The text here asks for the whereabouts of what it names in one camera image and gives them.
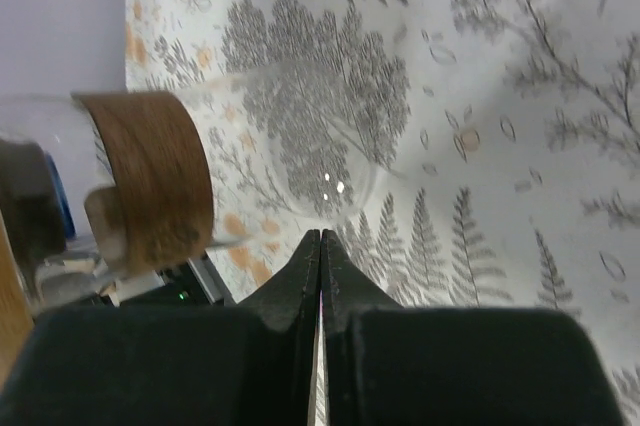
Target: wooden lid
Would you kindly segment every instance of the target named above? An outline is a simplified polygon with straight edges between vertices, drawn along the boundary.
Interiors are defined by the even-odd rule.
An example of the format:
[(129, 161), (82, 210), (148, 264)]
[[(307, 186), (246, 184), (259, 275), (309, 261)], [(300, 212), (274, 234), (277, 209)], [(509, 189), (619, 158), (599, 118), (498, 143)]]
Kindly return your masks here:
[[(74, 97), (96, 124), (115, 180), (115, 189), (94, 192), (85, 203), (110, 266), (140, 274), (201, 255), (213, 230), (211, 178), (178, 98), (169, 92)], [(126, 252), (118, 259), (121, 237)]]

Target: bottle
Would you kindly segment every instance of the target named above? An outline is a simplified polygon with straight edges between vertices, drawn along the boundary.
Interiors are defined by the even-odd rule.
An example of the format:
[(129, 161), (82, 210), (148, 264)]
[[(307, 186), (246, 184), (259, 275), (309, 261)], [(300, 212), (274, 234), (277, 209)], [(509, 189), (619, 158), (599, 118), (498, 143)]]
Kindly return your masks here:
[(0, 212), (32, 313), (276, 234), (261, 209), (317, 227), (357, 213), (376, 172), (361, 103), (310, 62), (177, 91), (0, 98)]

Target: wooden object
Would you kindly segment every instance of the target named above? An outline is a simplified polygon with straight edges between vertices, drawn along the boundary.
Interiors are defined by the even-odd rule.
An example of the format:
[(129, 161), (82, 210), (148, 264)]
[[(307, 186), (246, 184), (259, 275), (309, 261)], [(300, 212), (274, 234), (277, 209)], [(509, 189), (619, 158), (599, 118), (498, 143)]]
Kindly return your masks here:
[(0, 389), (32, 328), (0, 215)]
[[(213, 230), (211, 178), (198, 132), (180, 100), (163, 91), (75, 99), (95, 122), (115, 180), (115, 191), (105, 188), (92, 196), (104, 203), (85, 205), (90, 220), (100, 208), (112, 209), (110, 219), (104, 217), (96, 228), (107, 231), (96, 236), (98, 246), (124, 230), (120, 266), (130, 275), (201, 255)], [(110, 247), (118, 249), (113, 242)], [(111, 258), (111, 264), (118, 262)]]

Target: black object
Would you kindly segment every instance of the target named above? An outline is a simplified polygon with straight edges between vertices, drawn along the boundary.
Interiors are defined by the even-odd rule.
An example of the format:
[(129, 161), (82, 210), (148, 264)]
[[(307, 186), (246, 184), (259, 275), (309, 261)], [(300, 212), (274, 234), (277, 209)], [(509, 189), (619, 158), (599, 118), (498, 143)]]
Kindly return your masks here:
[(568, 316), (404, 310), (331, 231), (309, 231), (235, 307), (46, 315), (5, 385), (0, 424), (307, 424), (320, 295), (331, 425), (623, 424)]

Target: floral tablecloth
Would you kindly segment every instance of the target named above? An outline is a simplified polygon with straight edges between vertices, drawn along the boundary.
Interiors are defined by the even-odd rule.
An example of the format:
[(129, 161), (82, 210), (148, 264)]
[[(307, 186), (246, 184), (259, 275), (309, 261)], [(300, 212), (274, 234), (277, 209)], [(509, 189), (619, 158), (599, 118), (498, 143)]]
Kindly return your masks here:
[[(343, 74), (378, 98), (385, 171), (362, 214), (334, 225), (354, 262), (405, 305), (575, 316), (640, 425), (634, 1), (127, 0), (128, 86), (182, 87), (283, 57)], [(220, 111), (218, 128), (234, 114)], [(253, 146), (249, 126), (207, 145), (220, 174), (255, 179), (243, 170), (259, 162)], [(264, 199), (262, 227), (285, 227), (268, 185), (249, 187)], [(231, 219), (223, 226), (242, 227)], [(309, 226), (319, 225), (212, 252), (236, 299), (268, 280)]]

